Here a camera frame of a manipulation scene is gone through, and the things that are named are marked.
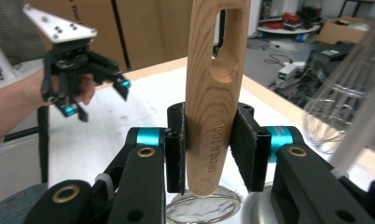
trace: white table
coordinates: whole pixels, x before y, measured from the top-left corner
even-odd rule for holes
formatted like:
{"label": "white table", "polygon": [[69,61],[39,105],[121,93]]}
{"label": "white table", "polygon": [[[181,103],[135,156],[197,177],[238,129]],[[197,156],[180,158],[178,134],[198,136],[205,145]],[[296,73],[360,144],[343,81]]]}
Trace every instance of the white table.
{"label": "white table", "polygon": [[[171,71],[150,77],[139,78],[140,72],[128,76],[139,79],[132,82],[127,102],[124,102],[112,88],[98,90],[90,105],[83,106],[90,116],[88,123],[79,121],[76,116],[65,119],[52,106],[49,119],[49,185],[53,186],[66,179],[82,179],[93,184],[95,176],[105,169],[123,147],[127,131],[131,127],[167,127],[167,108],[185,101],[185,62],[181,62],[182,66],[160,69]],[[281,114],[277,106],[274,109],[273,104],[277,102],[269,103],[262,100],[261,94],[269,94],[270,91],[260,91],[253,95],[250,92],[252,85],[256,84],[245,77],[240,102],[255,109],[255,119],[259,125],[295,126],[296,122],[288,117],[288,110],[296,108],[289,105],[285,113]],[[270,164],[267,181],[272,181],[274,170],[275,164]],[[355,166],[350,175],[353,180],[357,180],[355,182],[358,182],[362,189],[366,189],[368,183],[375,178],[359,165]],[[220,185],[244,197],[247,196],[230,154],[227,156]],[[166,195],[167,203],[174,195]],[[240,216],[236,215],[224,223],[240,223]]]}

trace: metal whisk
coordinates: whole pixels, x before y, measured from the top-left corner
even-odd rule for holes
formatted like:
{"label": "metal whisk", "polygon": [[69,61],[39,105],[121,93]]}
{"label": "metal whisk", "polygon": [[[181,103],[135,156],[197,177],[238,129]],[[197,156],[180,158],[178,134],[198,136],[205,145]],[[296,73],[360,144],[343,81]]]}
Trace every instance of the metal whisk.
{"label": "metal whisk", "polygon": [[305,105],[306,136],[318,149],[332,153],[374,86],[375,24]]}

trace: person's hand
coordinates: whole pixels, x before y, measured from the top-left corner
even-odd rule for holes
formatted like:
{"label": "person's hand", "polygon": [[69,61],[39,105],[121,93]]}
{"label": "person's hand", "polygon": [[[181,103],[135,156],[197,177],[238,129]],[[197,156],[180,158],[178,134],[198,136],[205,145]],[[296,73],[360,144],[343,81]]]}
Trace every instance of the person's hand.
{"label": "person's hand", "polygon": [[[31,76],[24,79],[23,85],[26,85],[25,94],[33,103],[41,105],[51,105],[51,102],[45,102],[42,98],[41,86],[44,76],[44,70],[40,69]],[[52,77],[52,89],[54,93],[57,93],[59,89],[59,80],[57,76]],[[88,105],[92,96],[95,93],[95,82],[93,75],[87,74],[80,77],[80,94],[76,96],[77,102],[83,102],[84,105]]]}

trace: desk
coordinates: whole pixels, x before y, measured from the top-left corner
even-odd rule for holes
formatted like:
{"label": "desk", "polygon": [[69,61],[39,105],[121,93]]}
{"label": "desk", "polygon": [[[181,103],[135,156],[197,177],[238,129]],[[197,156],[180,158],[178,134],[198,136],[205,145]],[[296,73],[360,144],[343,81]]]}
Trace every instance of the desk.
{"label": "desk", "polygon": [[[95,93],[92,102],[84,106],[90,116],[89,123],[76,117],[65,119],[52,106],[49,118],[49,185],[65,179],[82,179],[94,182],[112,161],[125,142],[131,127],[167,127],[166,109],[185,101],[187,59],[163,63],[130,72],[126,77],[132,81],[129,100],[124,102],[118,94],[105,85]],[[261,126],[294,125],[301,130],[303,111],[284,98],[243,77],[240,102],[255,109],[255,119]],[[365,189],[375,178],[362,168],[367,153],[350,172],[352,180]],[[270,164],[267,181],[272,181],[275,164]],[[220,185],[247,196],[238,174],[237,166],[229,154]],[[175,194],[167,194],[167,203]],[[240,223],[239,216],[224,223]]]}

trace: wood grain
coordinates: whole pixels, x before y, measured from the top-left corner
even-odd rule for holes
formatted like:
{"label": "wood grain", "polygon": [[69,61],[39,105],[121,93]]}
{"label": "wood grain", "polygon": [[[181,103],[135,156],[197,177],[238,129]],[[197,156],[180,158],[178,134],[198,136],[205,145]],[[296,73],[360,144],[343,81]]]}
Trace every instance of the wood grain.
{"label": "wood grain", "polygon": [[[193,0],[187,56],[187,182],[213,193],[229,147],[243,78],[249,0]],[[226,10],[224,45],[212,58],[216,14]]]}

